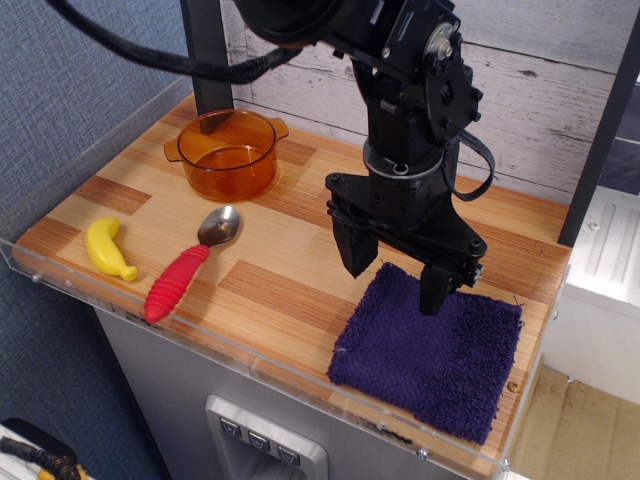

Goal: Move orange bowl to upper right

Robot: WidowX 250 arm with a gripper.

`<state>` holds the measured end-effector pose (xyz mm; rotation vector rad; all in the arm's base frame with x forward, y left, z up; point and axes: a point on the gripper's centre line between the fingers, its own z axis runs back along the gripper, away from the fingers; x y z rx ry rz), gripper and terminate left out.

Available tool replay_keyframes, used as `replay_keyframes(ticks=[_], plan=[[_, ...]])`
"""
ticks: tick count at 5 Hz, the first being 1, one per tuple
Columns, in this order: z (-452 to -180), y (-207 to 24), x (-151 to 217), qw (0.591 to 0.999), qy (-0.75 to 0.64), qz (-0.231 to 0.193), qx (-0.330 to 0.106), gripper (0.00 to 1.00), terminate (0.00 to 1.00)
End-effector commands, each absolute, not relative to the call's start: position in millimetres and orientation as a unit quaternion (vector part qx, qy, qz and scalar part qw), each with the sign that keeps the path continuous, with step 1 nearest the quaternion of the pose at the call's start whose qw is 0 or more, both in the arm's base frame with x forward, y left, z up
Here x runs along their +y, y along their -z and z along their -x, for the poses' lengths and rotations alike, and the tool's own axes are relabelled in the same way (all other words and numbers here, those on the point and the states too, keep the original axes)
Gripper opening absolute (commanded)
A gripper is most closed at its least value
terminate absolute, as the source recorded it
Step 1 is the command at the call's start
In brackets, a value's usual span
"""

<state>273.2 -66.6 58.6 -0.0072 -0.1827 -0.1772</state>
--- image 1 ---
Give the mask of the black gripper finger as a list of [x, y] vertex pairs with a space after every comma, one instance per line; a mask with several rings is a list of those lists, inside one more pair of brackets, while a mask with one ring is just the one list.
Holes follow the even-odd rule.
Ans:
[[451, 269], [435, 263], [425, 265], [420, 278], [421, 313], [437, 315], [446, 297], [460, 286], [460, 279]]
[[369, 220], [347, 222], [334, 218], [333, 235], [345, 269], [359, 277], [378, 256], [379, 240]]

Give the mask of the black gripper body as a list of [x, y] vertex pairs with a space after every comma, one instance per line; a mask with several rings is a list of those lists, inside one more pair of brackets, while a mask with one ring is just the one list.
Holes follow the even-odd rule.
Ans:
[[440, 174], [408, 181], [331, 173], [325, 185], [331, 192], [327, 208], [332, 220], [369, 220], [379, 243], [424, 265], [446, 266], [461, 286], [482, 278], [487, 244], [455, 211]]

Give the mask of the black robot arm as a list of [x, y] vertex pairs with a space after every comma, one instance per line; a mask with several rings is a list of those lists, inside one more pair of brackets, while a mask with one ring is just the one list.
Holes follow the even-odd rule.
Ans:
[[449, 1], [240, 1], [260, 38], [297, 51], [325, 43], [348, 56], [366, 104], [366, 174], [330, 174], [327, 207], [345, 268], [358, 276], [387, 244], [419, 260], [420, 304], [434, 315], [445, 298], [481, 277], [487, 246], [457, 214], [455, 200], [481, 185], [456, 186], [459, 149], [488, 165], [490, 150], [469, 133], [482, 93], [461, 55], [460, 21]]

